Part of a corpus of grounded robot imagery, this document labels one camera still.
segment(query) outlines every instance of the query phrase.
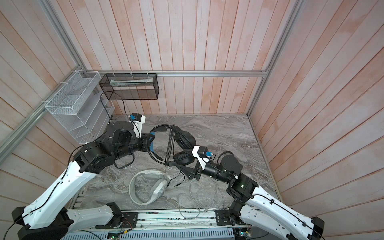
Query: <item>wooden wall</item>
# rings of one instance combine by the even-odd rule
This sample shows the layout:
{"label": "wooden wall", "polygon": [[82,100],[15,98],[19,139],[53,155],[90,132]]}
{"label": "wooden wall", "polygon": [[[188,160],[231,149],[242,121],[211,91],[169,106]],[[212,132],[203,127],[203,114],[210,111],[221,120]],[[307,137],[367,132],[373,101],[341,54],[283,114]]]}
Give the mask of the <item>wooden wall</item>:
{"label": "wooden wall", "polygon": [[[295,0],[51,0],[89,70],[265,69]],[[144,114],[245,113],[259,78],[159,78]],[[115,104],[121,114],[122,103]]]}
{"label": "wooden wall", "polygon": [[284,202],[327,239],[384,239],[383,12],[307,1],[251,115]]}
{"label": "wooden wall", "polygon": [[[0,1],[0,141],[76,66],[37,0]],[[78,146],[46,115],[0,165],[0,235],[12,210],[34,201],[62,173]],[[21,226],[7,239],[18,239]]]}

